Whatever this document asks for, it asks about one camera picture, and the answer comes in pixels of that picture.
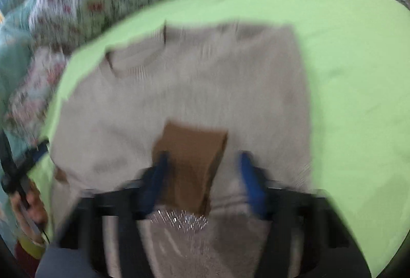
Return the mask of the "person's left hand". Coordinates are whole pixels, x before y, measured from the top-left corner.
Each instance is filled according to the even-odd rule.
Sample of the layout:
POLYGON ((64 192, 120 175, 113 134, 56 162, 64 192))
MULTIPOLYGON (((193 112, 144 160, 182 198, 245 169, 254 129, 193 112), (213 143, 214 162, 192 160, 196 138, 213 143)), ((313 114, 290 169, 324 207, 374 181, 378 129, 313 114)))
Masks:
POLYGON ((29 217, 32 222, 43 226, 48 223, 48 214, 40 198, 40 191, 32 180, 30 181, 30 191, 26 194, 26 200, 29 203, 29 208, 25 210, 26 216, 22 212, 23 206, 18 192, 10 197, 12 210, 22 232, 34 243, 44 245, 45 241, 42 235, 35 233, 26 219, 29 217))

